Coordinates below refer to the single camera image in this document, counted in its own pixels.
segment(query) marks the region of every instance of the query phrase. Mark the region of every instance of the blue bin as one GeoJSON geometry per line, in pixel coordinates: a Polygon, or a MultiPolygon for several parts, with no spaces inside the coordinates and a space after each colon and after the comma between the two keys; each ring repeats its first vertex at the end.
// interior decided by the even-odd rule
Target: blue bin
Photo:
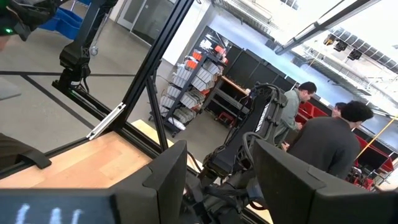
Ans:
{"type": "Polygon", "coordinates": [[[39,26],[41,29],[49,30],[49,31],[56,31],[57,24],[59,22],[59,18],[53,17],[51,20],[47,21],[45,24],[39,26]]]}
{"type": "Polygon", "coordinates": [[[67,9],[58,8],[54,18],[41,25],[40,28],[58,31],[66,38],[74,40],[79,32],[83,19],[67,9]]]}
{"type": "Polygon", "coordinates": [[[59,18],[57,31],[68,39],[74,40],[83,19],[75,13],[62,8],[58,8],[57,17],[59,18]]]}

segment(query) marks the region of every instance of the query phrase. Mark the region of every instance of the stool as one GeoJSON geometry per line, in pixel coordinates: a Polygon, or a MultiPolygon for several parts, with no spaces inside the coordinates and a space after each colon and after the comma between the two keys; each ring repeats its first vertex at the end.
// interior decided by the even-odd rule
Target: stool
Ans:
{"type": "Polygon", "coordinates": [[[222,121],[227,123],[229,121],[229,127],[232,128],[235,124],[235,118],[229,115],[227,112],[221,112],[220,115],[215,119],[216,121],[222,121]]]}

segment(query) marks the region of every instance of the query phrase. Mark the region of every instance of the wooden table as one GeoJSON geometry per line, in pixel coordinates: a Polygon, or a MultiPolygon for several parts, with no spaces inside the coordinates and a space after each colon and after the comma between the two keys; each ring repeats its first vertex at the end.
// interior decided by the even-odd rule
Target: wooden table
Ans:
{"type": "MultiPolygon", "coordinates": [[[[133,125],[159,143],[157,131],[143,120],[133,125]]],[[[52,165],[40,170],[36,166],[24,169],[0,180],[3,188],[108,188],[125,179],[151,159],[138,148],[111,132],[50,159],[52,165]]],[[[188,156],[188,166],[197,171],[188,156]]],[[[255,211],[272,223],[269,212],[255,211]]]]}
{"type": "Polygon", "coordinates": [[[230,80],[229,78],[222,76],[221,79],[223,81],[228,82],[231,86],[233,86],[235,89],[239,90],[241,93],[245,94],[246,96],[249,95],[249,93],[242,87],[240,87],[239,85],[237,85],[235,82],[233,82],[232,80],[230,80]]]}

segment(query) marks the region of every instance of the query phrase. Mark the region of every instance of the wheel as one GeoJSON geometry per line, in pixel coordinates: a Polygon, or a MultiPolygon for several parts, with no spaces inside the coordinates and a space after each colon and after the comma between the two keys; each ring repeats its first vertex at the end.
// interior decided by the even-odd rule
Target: wheel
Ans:
{"type": "Polygon", "coordinates": [[[92,47],[91,50],[90,50],[90,54],[91,54],[92,56],[98,55],[98,48],[95,47],[95,46],[92,47]]]}

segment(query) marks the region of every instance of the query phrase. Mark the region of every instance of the glass door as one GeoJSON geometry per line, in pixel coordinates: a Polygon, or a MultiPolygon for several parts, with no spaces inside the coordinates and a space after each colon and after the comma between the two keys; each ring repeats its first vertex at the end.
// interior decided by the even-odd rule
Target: glass door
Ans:
{"type": "Polygon", "coordinates": [[[127,0],[118,19],[118,24],[131,30],[138,15],[145,6],[147,0],[127,0]]]}
{"type": "Polygon", "coordinates": [[[145,0],[130,32],[152,45],[169,18],[174,2],[173,0],[145,0]]]}

